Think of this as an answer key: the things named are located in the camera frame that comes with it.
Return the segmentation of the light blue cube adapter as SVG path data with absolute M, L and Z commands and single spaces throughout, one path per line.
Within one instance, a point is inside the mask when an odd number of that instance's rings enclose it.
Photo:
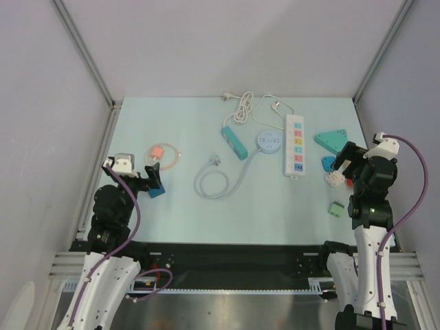
M 321 164 L 325 172 L 330 173 L 334 171 L 333 163 L 335 162 L 335 156 L 325 156 L 321 159 Z

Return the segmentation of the teal triangular power strip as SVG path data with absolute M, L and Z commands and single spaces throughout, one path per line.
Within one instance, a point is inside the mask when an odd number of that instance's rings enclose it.
M 348 142 L 348 133 L 345 129 L 326 131 L 317 133 L 313 140 L 328 152 L 337 155 Z

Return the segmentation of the dark blue cube adapter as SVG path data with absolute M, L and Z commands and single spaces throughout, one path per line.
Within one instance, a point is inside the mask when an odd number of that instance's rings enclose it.
M 165 189 L 163 186 L 160 186 L 159 188 L 150 188 L 148 190 L 148 195 L 151 199 L 159 197 L 165 193 Z

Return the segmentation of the white square charger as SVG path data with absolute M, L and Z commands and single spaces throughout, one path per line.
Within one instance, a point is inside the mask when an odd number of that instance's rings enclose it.
M 345 176 L 338 170 L 330 172 L 326 177 L 325 181 L 332 187 L 337 187 L 345 182 Z

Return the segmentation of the green small plug adapter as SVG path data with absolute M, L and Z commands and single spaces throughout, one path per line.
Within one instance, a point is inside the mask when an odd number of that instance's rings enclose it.
M 341 217 L 344 212 L 345 206 L 339 201 L 333 201 L 328 209 L 328 213 L 333 217 Z

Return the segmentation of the round light blue socket hub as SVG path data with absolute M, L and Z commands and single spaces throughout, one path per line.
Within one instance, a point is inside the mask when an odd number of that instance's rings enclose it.
M 283 136 L 276 131 L 262 131 L 256 137 L 256 147 L 264 154 L 275 154 L 280 151 Z

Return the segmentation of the white multicolour power strip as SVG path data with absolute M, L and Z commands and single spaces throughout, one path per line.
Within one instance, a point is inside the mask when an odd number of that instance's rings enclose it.
M 301 115 L 285 116 L 284 175 L 291 179 L 305 176 L 305 132 Z

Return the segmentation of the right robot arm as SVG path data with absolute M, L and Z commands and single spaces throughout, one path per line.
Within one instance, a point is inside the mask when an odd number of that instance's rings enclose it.
M 385 137 L 370 150 L 347 142 L 332 168 L 353 182 L 348 214 L 357 251 L 326 241 L 317 258 L 318 270 L 332 276 L 340 311 L 336 329 L 407 329 L 398 320 L 391 290 L 389 239 L 393 211 L 388 190 L 397 179 L 399 142 Z

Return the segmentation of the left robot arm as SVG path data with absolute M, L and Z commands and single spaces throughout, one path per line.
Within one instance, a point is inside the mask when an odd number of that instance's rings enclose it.
M 160 165 L 145 166 L 145 178 L 135 171 L 130 155 L 107 158 L 102 169 L 113 183 L 97 189 L 94 195 L 91 229 L 80 280 L 59 329 L 110 329 L 124 299 L 136 303 L 140 298 L 128 294 L 129 285 L 143 277 L 151 278 L 146 290 L 156 294 L 161 273 L 166 282 L 173 275 L 151 260 L 147 245 L 134 241 L 140 228 L 138 194 L 163 192 Z

